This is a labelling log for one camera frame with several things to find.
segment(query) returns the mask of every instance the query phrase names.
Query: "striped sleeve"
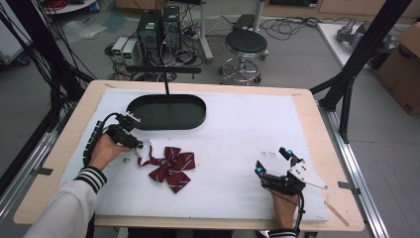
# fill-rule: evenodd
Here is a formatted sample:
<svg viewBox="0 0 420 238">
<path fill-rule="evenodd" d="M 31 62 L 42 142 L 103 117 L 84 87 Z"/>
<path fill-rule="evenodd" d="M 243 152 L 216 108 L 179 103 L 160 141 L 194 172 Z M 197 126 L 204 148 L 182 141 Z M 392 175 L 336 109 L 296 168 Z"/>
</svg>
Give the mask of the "striped sleeve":
<svg viewBox="0 0 420 238">
<path fill-rule="evenodd" d="M 293 229 L 278 229 L 269 231 L 268 236 L 269 238 L 296 238 L 296 233 Z"/>
<path fill-rule="evenodd" d="M 104 174 L 94 167 L 86 167 L 80 170 L 79 174 L 74 180 L 82 180 L 87 182 L 95 193 L 98 193 L 99 189 L 106 183 L 106 177 Z"/>
</svg>

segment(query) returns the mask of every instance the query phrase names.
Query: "floor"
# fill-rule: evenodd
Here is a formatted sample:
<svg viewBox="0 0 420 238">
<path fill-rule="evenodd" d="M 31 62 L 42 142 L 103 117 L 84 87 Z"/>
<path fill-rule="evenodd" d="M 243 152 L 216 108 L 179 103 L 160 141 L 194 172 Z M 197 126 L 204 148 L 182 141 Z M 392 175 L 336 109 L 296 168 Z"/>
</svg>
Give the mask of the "floor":
<svg viewBox="0 0 420 238">
<path fill-rule="evenodd" d="M 226 35 L 231 25 L 218 16 L 229 15 L 236 21 L 237 15 L 254 13 L 254 3 L 230 1 L 228 5 L 240 3 L 244 7 L 219 8 L 221 0 L 208 3 L 207 35 Z M 138 24 L 138 16 L 120 14 L 113 7 L 93 14 L 81 10 L 59 17 L 64 23 L 86 21 L 108 27 L 96 39 L 81 40 L 70 44 L 97 78 L 107 78 L 113 73 L 111 61 L 104 55 L 105 48 L 119 36 L 130 36 Z M 321 34 L 314 29 L 304 28 L 290 39 L 276 40 L 265 31 L 269 56 L 255 62 L 262 72 L 262 82 L 256 86 L 311 88 L 335 76 L 340 65 L 334 58 Z M 209 37 L 208 42 L 214 55 L 211 63 L 200 67 L 202 73 L 179 75 L 172 83 L 219 84 L 221 76 L 218 67 L 231 56 L 224 48 L 224 40 Z M 64 49 L 61 41 L 57 44 Z M 11 161 L 40 124 L 50 108 L 50 90 L 34 65 L 12 64 L 0 71 L 1 110 L 0 129 L 0 174 L 3 175 Z M 325 95 L 315 95 L 320 99 Z M 352 149 L 364 173 L 370 193 L 386 226 L 390 237 L 416 237 L 420 233 L 420 188 L 412 185 L 420 179 L 420 116 L 409 116 L 374 78 L 373 71 L 363 70 L 354 85 L 352 109 L 349 123 L 349 139 Z M 0 224 L 1 237 L 21 237 L 28 226 L 13 222 L 13 213 L 19 200 Z M 98 228 L 96 237 L 117 237 L 114 228 Z M 189 237 L 189 232 L 181 232 Z M 320 232 L 318 237 L 370 237 L 368 227 L 363 232 Z M 234 237 L 256 237 L 253 231 L 236 231 Z"/>
</svg>

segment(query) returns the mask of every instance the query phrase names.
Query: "stool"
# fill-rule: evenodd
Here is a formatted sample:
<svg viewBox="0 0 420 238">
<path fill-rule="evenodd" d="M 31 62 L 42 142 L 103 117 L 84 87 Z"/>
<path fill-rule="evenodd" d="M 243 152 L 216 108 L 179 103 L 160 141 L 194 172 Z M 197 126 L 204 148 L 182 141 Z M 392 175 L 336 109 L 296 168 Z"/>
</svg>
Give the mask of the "stool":
<svg viewBox="0 0 420 238">
<path fill-rule="evenodd" d="M 236 30 L 226 36 L 225 45 L 239 58 L 228 59 L 219 67 L 219 73 L 224 75 L 221 84 L 225 83 L 225 79 L 245 82 L 247 85 L 251 80 L 261 82 L 262 76 L 257 65 L 246 58 L 262 57 L 264 60 L 265 38 L 255 32 Z"/>
</svg>

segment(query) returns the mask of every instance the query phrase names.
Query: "wooden table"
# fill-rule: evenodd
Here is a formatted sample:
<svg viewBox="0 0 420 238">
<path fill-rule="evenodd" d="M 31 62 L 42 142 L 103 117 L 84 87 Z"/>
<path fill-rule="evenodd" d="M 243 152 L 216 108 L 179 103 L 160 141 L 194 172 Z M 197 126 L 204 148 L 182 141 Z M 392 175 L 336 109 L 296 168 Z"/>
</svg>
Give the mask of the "wooden table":
<svg viewBox="0 0 420 238">
<path fill-rule="evenodd" d="M 90 83 L 67 125 L 59 136 L 44 168 L 53 169 L 50 176 L 38 175 L 15 213 L 18 224 L 32 224 L 42 214 L 56 191 L 60 178 L 77 147 L 83 131 L 107 88 L 137 88 L 164 90 L 163 83 L 96 80 Z M 253 86 L 228 86 L 208 84 L 172 83 L 170 90 L 193 92 L 251 93 L 291 96 L 307 148 L 317 174 L 329 186 L 323 190 L 329 215 L 327 222 L 302 223 L 302 231 L 362 231 L 365 227 L 356 201 L 350 190 L 338 187 L 338 181 L 347 181 L 334 150 L 327 129 L 309 90 Z M 97 216 L 96 225 L 143 226 L 176 228 L 215 228 L 267 230 L 274 228 L 273 221 L 251 219 L 191 219 L 160 217 Z"/>
</svg>

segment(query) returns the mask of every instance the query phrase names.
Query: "dark red fabric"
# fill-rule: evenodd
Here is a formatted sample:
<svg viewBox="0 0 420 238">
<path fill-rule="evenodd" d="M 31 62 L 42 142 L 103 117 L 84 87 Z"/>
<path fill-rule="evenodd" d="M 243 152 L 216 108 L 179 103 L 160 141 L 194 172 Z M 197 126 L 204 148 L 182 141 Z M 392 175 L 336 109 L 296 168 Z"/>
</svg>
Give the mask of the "dark red fabric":
<svg viewBox="0 0 420 238">
<path fill-rule="evenodd" d="M 152 156 L 151 146 L 149 153 L 151 159 L 142 164 L 142 158 L 139 157 L 138 164 L 140 167 L 158 166 L 149 174 L 149 177 L 158 182 L 163 182 L 166 179 L 173 192 L 177 193 L 191 181 L 183 171 L 195 168 L 194 153 L 180 153 L 180 151 L 180 148 L 165 147 L 164 158 L 157 159 Z"/>
</svg>

